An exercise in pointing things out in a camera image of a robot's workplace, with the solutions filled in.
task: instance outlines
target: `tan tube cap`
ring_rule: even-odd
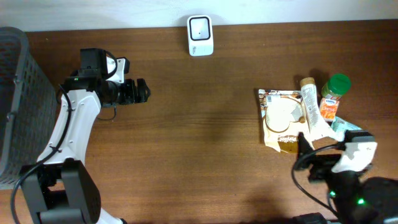
[[[301,87],[303,87],[305,85],[308,85],[308,84],[314,84],[315,85],[315,80],[312,77],[308,77],[308,78],[303,78],[300,81],[300,86]]]

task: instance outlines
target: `white wall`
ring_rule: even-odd
[[[25,31],[397,19],[398,0],[0,0],[0,26]]]

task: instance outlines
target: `gray plastic container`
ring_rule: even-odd
[[[0,189],[35,164],[55,124],[55,90],[29,53],[23,31],[0,28]]]

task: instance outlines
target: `tabletop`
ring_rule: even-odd
[[[30,32],[30,51],[54,86],[98,47],[130,60],[126,78],[145,78],[152,96],[95,121],[86,168],[102,206],[128,223],[240,223],[305,213],[333,215],[290,178],[296,156],[265,147],[257,90],[318,87],[350,77],[339,117],[369,130],[378,148],[365,176],[398,177],[398,21],[214,26],[214,53],[188,54],[186,27]],[[111,108],[100,117],[112,116]],[[326,185],[298,181],[321,200]],[[11,223],[10,190],[0,219]],[[22,223],[31,223],[22,192]]]

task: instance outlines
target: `green bottle cap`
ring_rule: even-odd
[[[344,95],[351,88],[351,80],[344,74],[335,74],[329,79],[328,88],[333,93]]]

